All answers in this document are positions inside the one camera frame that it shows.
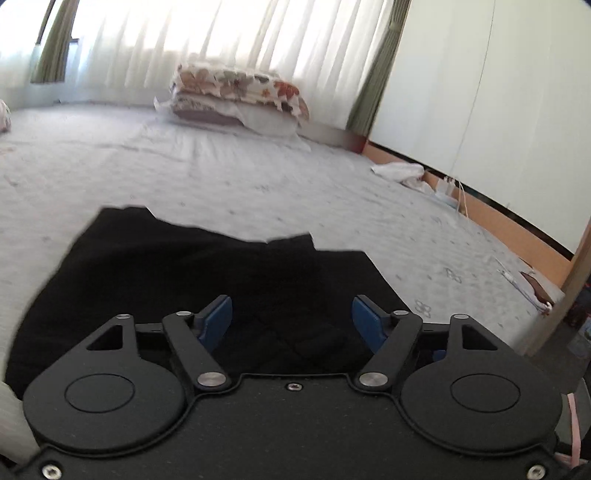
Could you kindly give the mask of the black pants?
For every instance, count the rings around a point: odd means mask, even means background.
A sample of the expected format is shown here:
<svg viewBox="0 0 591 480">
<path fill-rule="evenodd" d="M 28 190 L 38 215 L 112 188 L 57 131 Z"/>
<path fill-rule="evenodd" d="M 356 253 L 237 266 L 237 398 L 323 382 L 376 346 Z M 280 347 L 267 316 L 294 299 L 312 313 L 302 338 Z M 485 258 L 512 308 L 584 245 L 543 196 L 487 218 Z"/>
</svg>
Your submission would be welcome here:
<svg viewBox="0 0 591 480">
<path fill-rule="evenodd" d="M 405 306 L 361 251 L 318 250 L 308 234 L 243 241 L 172 225 L 144 208 L 105 208 L 26 312 L 6 384 L 22 396 L 118 314 L 153 323 L 221 295 L 231 299 L 232 320 L 213 358 L 231 376 L 356 372 L 372 353 L 353 324 L 353 298 L 365 295 L 388 312 Z"/>
</svg>

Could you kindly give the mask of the white crumpled cloth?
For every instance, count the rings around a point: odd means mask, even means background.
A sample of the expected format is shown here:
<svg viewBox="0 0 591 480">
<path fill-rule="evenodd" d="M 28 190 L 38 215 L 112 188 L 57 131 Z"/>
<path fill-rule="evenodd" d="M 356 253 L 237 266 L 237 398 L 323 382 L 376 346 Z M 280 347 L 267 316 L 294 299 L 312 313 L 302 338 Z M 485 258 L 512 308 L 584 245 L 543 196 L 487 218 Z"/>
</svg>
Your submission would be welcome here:
<svg viewBox="0 0 591 480">
<path fill-rule="evenodd" d="M 425 169 L 420 164 L 394 161 L 376 164 L 370 169 L 385 180 L 399 183 L 425 195 L 435 194 L 435 190 L 424 180 Z"/>
</svg>

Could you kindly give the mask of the white patterned bed mattress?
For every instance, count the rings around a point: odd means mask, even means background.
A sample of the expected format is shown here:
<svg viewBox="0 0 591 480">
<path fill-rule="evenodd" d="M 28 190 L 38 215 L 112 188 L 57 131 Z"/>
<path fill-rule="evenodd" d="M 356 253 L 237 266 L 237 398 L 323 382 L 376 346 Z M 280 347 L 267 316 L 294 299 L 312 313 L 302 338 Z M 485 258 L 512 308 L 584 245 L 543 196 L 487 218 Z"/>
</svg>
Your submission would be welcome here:
<svg viewBox="0 0 591 480">
<path fill-rule="evenodd" d="M 455 210 L 372 172 L 369 159 L 202 130 L 146 108 L 21 110 L 1 137 L 1 452 L 37 443 L 7 359 L 30 305 L 105 208 L 266 242 L 301 234 L 325 251 L 361 251 L 429 323 L 465 313 L 522 352 L 541 318 L 515 287 L 524 262 Z"/>
</svg>

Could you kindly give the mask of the olive green right curtain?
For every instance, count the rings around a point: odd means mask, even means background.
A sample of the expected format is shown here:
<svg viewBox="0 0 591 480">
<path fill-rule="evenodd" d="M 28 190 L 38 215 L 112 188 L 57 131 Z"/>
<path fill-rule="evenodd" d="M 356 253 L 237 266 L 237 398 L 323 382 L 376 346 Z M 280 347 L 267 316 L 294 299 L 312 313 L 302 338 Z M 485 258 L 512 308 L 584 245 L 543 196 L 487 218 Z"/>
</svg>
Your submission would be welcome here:
<svg viewBox="0 0 591 480">
<path fill-rule="evenodd" d="M 346 123 L 346 128 L 356 135 L 367 137 L 370 134 L 396 58 L 410 5 L 410 0 L 394 1 L 387 28 Z"/>
</svg>

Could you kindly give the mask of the olive green curtain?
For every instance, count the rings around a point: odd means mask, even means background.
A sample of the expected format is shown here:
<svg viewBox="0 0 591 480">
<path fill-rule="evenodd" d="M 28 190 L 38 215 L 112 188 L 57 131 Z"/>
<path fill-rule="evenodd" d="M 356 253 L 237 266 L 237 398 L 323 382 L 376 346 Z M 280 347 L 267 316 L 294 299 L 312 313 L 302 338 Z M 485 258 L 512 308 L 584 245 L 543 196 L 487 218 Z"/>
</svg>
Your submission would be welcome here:
<svg viewBox="0 0 591 480">
<path fill-rule="evenodd" d="M 356 135 L 367 137 L 370 134 L 396 58 L 410 5 L 410 0 L 394 1 L 387 28 L 346 123 L 346 128 Z"/>
<path fill-rule="evenodd" d="M 43 49 L 31 76 L 32 84 L 63 83 L 78 0 L 50 1 L 36 44 Z"/>
</svg>

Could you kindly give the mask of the white sheer curtain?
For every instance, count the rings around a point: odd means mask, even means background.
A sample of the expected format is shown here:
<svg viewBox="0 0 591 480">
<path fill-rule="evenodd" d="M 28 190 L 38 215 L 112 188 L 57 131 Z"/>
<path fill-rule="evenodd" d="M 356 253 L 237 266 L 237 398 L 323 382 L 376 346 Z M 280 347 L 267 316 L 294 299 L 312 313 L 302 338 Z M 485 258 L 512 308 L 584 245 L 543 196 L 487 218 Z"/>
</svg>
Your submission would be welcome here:
<svg viewBox="0 0 591 480">
<path fill-rule="evenodd" d="M 152 96 L 179 64 L 273 72 L 315 122 L 344 128 L 389 22 L 390 1 L 79 1 L 65 81 L 32 84 L 50 1 L 1 5 L 1 96 L 18 108 Z"/>
</svg>

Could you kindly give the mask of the wooden bed frame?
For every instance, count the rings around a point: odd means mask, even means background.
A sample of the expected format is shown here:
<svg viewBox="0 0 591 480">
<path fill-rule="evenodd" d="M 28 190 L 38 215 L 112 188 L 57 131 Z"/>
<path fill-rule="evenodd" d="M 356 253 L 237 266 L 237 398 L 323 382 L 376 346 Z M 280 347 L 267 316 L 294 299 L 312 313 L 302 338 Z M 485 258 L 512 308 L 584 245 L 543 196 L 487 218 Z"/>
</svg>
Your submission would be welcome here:
<svg viewBox="0 0 591 480">
<path fill-rule="evenodd" d="M 391 162 L 411 163 L 413 160 L 355 133 L 322 124 L 306 124 L 300 128 L 301 136 L 332 147 L 363 154 L 377 164 Z M 540 270 L 565 294 L 563 300 L 525 340 L 522 352 L 536 355 L 554 334 L 568 310 L 575 302 L 590 275 L 590 231 L 586 230 L 578 249 L 567 259 L 543 232 L 517 217 L 501 204 L 468 188 L 462 194 L 472 220 L 488 230 L 529 265 Z"/>
</svg>

